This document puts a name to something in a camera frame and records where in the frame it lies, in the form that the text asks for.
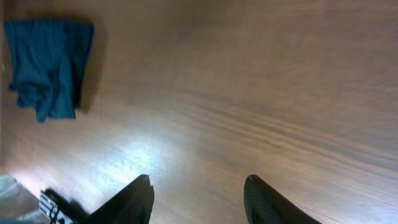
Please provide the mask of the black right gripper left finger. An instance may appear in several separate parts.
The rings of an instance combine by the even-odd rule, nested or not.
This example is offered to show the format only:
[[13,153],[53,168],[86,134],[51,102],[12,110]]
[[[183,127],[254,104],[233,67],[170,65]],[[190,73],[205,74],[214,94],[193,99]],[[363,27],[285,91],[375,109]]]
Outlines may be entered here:
[[149,176],[142,174],[81,223],[149,224],[154,196]]

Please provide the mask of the navy blue shorts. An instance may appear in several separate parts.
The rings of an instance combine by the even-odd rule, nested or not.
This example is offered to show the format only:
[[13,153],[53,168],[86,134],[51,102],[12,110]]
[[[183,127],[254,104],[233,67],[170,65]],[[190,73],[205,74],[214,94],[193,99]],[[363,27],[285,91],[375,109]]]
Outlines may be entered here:
[[24,19],[6,21],[11,55],[9,91],[16,105],[35,111],[37,122],[75,119],[94,37],[90,22]]

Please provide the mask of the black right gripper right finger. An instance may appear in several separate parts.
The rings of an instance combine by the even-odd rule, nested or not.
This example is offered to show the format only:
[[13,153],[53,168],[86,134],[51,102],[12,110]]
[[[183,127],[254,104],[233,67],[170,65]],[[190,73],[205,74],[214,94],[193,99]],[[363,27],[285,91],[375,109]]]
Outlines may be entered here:
[[249,224],[320,224],[254,174],[244,183],[244,209]]

